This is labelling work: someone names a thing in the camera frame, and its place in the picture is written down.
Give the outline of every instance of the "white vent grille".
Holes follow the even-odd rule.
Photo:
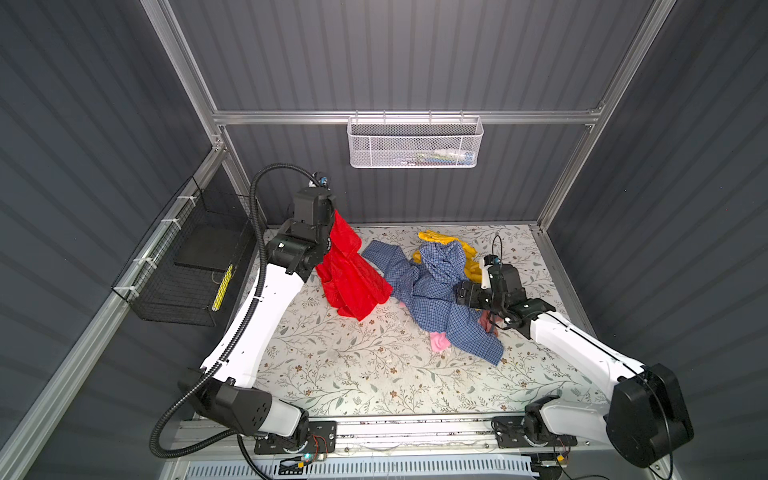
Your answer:
[[[433,455],[374,458],[329,458],[305,467],[302,474],[277,473],[277,460],[256,460],[271,478],[400,478],[427,475],[499,474],[537,478],[531,459],[500,453],[476,455]],[[191,462],[187,480],[251,480],[258,478],[245,461]]]
[[[350,117],[349,162],[355,168],[472,168],[483,128],[479,117]]]

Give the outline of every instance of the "yellow rubber glove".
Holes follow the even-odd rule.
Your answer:
[[[471,245],[463,240],[460,240],[459,238],[449,237],[448,235],[443,235],[442,233],[433,232],[431,230],[427,230],[426,232],[419,232],[419,238],[425,242],[436,242],[442,243],[443,245],[448,245],[453,241],[458,241],[461,243],[462,247],[464,248],[464,254],[467,256],[467,263],[464,264],[464,274],[472,282],[482,283],[482,270],[480,270],[480,263],[477,263],[474,260],[475,255],[478,254],[478,251],[472,248]],[[413,254],[413,261],[416,263],[422,262],[422,254],[418,250]]]

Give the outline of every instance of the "corrugated gray wall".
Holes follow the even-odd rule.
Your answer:
[[[220,110],[595,107],[648,0],[173,0]]]
[[[337,125],[228,127],[249,175],[274,161],[325,171],[349,222],[535,221],[578,139],[581,125],[489,125],[475,168],[359,169],[349,165],[346,128]],[[270,223],[286,218],[304,184],[276,171],[260,184]]]
[[[171,4],[220,110],[470,111],[596,107],[650,0]],[[229,129],[250,173],[326,166],[342,213],[379,223],[535,220],[583,131],[486,126],[474,169],[357,171],[341,127]]]
[[[0,2],[0,78],[2,444],[210,143],[139,2]],[[129,317],[28,478],[153,471],[207,337]]]
[[[685,478],[764,478],[768,3],[678,2],[549,230],[600,338],[680,379]]]

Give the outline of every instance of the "yellow tape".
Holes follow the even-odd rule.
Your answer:
[[[224,278],[221,279],[221,285],[219,285],[219,291],[216,294],[216,299],[214,300],[214,312],[219,311],[219,308],[221,308],[221,303],[224,301],[224,294],[227,292],[227,287],[230,284],[230,280],[232,280],[232,265],[227,268],[227,272],[224,274]]]

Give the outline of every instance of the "pink cloth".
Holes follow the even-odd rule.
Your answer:
[[[451,346],[451,342],[445,337],[445,332],[430,332],[429,339],[432,341],[433,352],[442,352]]]

